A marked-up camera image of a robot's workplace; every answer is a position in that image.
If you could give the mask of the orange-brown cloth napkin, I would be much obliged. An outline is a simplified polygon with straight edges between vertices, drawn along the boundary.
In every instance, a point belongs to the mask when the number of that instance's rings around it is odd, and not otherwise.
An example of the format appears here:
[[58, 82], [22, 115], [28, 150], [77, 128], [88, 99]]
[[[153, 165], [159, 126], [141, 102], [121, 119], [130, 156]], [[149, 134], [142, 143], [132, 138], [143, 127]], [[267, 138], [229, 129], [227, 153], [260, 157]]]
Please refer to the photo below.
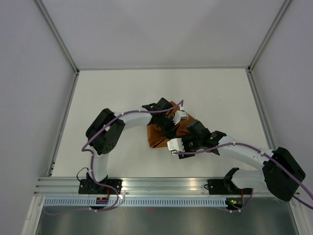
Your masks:
[[[166, 113], [161, 113], [161, 114], [166, 114], [170, 117], [174, 117], [175, 112], [179, 110], [179, 107], [174, 108], [173, 110], [170, 110]], [[181, 138], [182, 136], [188, 135], [187, 131], [187, 125], [191, 123], [194, 120], [194, 118], [189, 115], [188, 120], [182, 120], [178, 124], [180, 124], [178, 130], [177, 130], [177, 135], [175, 137], [164, 137], [162, 134], [157, 131], [153, 127], [153, 118], [151, 119], [149, 125], [147, 126], [147, 135], [148, 135], [148, 143], [151, 148], [161, 148], [161, 147], [167, 147], [167, 141], [170, 139], [174, 138]]]

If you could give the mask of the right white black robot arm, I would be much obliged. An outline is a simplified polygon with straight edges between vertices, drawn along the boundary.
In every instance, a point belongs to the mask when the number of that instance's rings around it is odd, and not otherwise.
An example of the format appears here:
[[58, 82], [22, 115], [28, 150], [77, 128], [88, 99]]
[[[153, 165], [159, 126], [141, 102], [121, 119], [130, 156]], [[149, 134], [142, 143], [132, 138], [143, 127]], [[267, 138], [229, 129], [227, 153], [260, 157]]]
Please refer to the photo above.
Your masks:
[[272, 150], [254, 147], [226, 133], [210, 132], [196, 119], [186, 129], [187, 135], [173, 141], [173, 152], [180, 159], [208, 152], [253, 167], [252, 170], [234, 167], [224, 176], [223, 187], [228, 193], [249, 188], [268, 191], [280, 200], [290, 201], [306, 177], [301, 166], [285, 148]]

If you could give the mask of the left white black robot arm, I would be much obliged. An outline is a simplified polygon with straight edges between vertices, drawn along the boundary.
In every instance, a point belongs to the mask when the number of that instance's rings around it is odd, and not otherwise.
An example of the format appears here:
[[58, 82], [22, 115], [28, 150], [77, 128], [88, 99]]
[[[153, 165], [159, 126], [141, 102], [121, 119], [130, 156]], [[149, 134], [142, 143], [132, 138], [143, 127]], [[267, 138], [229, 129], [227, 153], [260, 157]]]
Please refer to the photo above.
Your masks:
[[175, 112], [183, 106], [183, 101], [173, 105], [165, 98], [157, 103], [143, 105], [137, 110], [112, 112], [106, 108], [100, 112], [86, 131], [87, 143], [83, 152], [91, 153], [89, 168], [89, 187], [97, 194], [107, 188], [107, 165], [109, 153], [116, 147], [123, 131], [138, 126], [155, 125], [161, 135], [167, 139], [173, 138], [179, 127], [179, 121], [174, 121]]

